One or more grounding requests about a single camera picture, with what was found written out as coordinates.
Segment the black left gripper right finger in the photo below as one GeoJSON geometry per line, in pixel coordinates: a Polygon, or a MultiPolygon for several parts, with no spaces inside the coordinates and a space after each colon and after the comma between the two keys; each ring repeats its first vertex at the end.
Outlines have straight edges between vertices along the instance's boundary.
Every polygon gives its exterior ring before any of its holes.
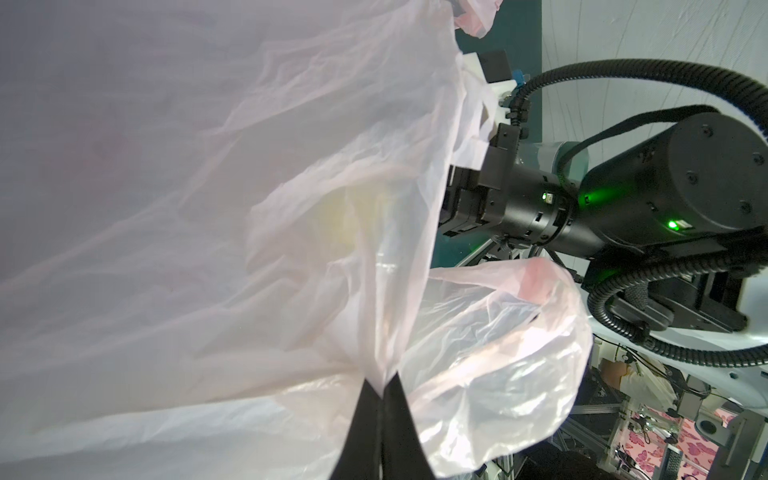
{"type": "Polygon", "coordinates": [[[395,375],[383,393],[382,478],[435,480],[424,454],[400,377],[395,375]]]}

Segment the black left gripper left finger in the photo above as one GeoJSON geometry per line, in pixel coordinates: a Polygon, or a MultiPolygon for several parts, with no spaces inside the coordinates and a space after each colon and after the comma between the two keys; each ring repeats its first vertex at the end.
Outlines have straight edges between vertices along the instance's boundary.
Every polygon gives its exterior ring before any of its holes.
{"type": "Polygon", "coordinates": [[[331,480],[377,480],[381,478],[383,400],[365,381],[331,480]]]}

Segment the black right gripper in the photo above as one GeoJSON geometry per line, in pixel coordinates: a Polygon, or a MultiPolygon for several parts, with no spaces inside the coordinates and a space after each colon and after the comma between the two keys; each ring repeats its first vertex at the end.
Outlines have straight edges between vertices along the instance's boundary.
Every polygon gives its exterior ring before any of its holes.
{"type": "Polygon", "coordinates": [[[487,232],[514,245],[546,245],[573,222],[573,202],[555,175],[517,162],[521,129],[502,124],[478,170],[452,166],[438,233],[487,232]]]}

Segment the pink plastic bag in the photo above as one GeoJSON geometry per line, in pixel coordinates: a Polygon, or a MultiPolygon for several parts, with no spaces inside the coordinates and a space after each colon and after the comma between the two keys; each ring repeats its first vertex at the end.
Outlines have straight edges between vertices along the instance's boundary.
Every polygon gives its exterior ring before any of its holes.
{"type": "Polygon", "coordinates": [[[496,1],[5,1],[1,475],[326,479],[402,386],[452,476],[550,436],[592,346],[543,258],[432,269],[496,1]]]}

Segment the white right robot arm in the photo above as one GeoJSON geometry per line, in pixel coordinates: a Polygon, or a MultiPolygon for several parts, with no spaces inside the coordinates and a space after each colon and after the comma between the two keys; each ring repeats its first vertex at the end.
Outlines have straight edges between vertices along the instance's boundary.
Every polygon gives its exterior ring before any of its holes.
{"type": "Polygon", "coordinates": [[[611,59],[546,71],[518,87],[479,167],[449,173],[438,231],[487,233],[502,248],[585,259],[587,307],[604,328],[660,357],[727,370],[760,367],[765,345],[705,350],[668,328],[737,333],[728,287],[767,266],[767,89],[735,71],[676,60],[611,59]],[[550,172],[519,165],[529,101],[575,80],[633,79],[700,90],[709,105],[632,116],[576,144],[550,172]]]}

